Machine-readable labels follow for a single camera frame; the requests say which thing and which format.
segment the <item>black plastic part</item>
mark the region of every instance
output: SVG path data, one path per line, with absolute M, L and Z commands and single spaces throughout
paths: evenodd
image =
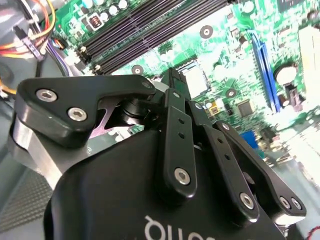
M 229 130 L 226 130 L 223 124 L 227 125 Z M 256 188 L 258 202 L 273 221 L 276 221 L 283 215 L 287 215 L 288 217 L 303 217 L 306 215 L 306 207 L 301 200 L 282 179 L 263 162 L 249 144 L 237 134 L 232 126 L 222 121 L 217 121 L 213 126 L 223 132 L 234 150 L 233 153 L 238 160 L 241 170 L 248 173 L 258 186 Z M 286 200 L 295 198 L 300 203 L 302 209 L 298 209 L 294 205 L 291 209 L 285 208 L 280 201 L 280 197 L 284 197 Z
M 38 99 L 36 92 L 40 89 L 54 91 L 57 100 Z M 78 148 L 87 142 L 96 125 L 100 100 L 117 96 L 116 105 L 124 99 L 147 99 L 155 92 L 140 75 L 31 78 L 19 84 L 14 107 L 17 117 L 29 128 L 64 147 Z M 67 111 L 73 107 L 84 110 L 87 119 L 69 118 Z
M 174 68 L 169 68 L 164 73 L 161 82 L 168 85 L 170 88 L 175 89 L 186 101 L 191 100 L 186 77 Z
M 164 201 L 177 205 L 192 198 L 197 190 L 192 121 L 185 113 L 185 99 L 172 88 L 165 92 L 164 105 L 155 186 Z M 176 169 L 186 171 L 190 181 L 180 183 L 175 177 Z
M 292 84 L 289 84 L 285 86 L 285 92 L 294 111 L 300 112 L 302 110 L 302 105 L 299 98 L 298 88 L 296 86 L 293 86 Z
M 220 188 L 212 181 L 208 159 L 198 149 L 196 194 L 179 206 L 163 202 L 153 181 L 160 134 L 137 133 L 71 167 L 45 211 L 45 236 L 50 236 L 46 239 L 285 239 L 260 206 L 258 221 L 248 227 L 229 221 L 229 206 L 219 199 Z
M 202 143 L 206 152 L 207 164 L 212 180 L 218 183 L 225 204 L 228 205 L 231 221 L 238 226 L 248 226 L 259 218 L 258 204 L 249 189 L 237 160 L 224 134 L 212 128 L 207 114 L 196 107 L 195 101 L 188 103 L 194 120 L 196 142 Z M 252 209 L 247 208 L 240 199 L 240 194 L 247 194 L 251 200 Z

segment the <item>mounting hole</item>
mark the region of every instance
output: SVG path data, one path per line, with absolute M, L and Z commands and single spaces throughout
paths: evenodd
M 178 135 L 180 138 L 185 139 L 185 135 L 183 133 L 179 132 Z

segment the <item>chip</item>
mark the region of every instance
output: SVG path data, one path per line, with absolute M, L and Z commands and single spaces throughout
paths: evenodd
M 279 13 L 283 13 L 304 1 L 305 0 L 277 0 Z
M 250 100 L 243 101 L 237 105 L 241 117 L 247 117 L 254 113 Z
M 176 69 L 185 76 L 192 99 L 208 91 L 209 85 L 207 77 L 196 59 L 193 59 Z

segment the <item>cable connector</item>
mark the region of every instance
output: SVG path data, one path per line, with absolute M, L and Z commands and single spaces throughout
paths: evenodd
M 14 26 L 13 31 L 39 62 L 44 59 L 44 56 L 38 51 L 37 47 L 32 43 L 24 30 L 18 26 Z

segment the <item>capacitor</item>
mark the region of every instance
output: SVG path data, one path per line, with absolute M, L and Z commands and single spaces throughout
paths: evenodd
M 239 38 L 239 43 L 241 44 L 242 48 L 244 48 L 244 49 L 246 49 L 249 46 L 249 42 L 245 36 L 241 36 Z
M 119 10 L 118 10 L 118 8 L 117 8 L 116 5 L 111 5 L 111 6 L 109 7 L 109 13 L 110 13 L 112 16 L 117 15 L 118 12 L 119 12 Z
M 104 2 L 105 2 L 105 0 L 94 0 L 94 3 L 96 5 L 102 5 L 102 4 L 104 4 Z
M 298 73 L 296 65 L 292 62 L 287 62 L 279 66 L 273 73 L 274 79 L 281 86 L 286 86 L 292 83 Z
M 128 2 L 126 0 L 120 0 L 119 4 L 118 4 L 118 7 L 120 9 L 126 9 L 128 7 Z
M 286 106 L 288 106 L 290 104 L 289 100 L 286 99 L 286 97 L 283 94 L 280 94 L 278 96 L 279 102 L 281 104 L 281 107 L 285 108 Z
M 82 5 L 86 8 L 86 9 L 90 9 L 93 7 L 94 2 L 92 0 L 82 0 Z
M 100 13 L 100 19 L 103 21 L 103 22 L 107 22 L 109 20 L 109 14 L 105 11 L 102 11 Z
M 247 1 L 243 6 L 243 12 L 246 14 L 251 13 L 255 9 L 255 4 L 252 1 Z

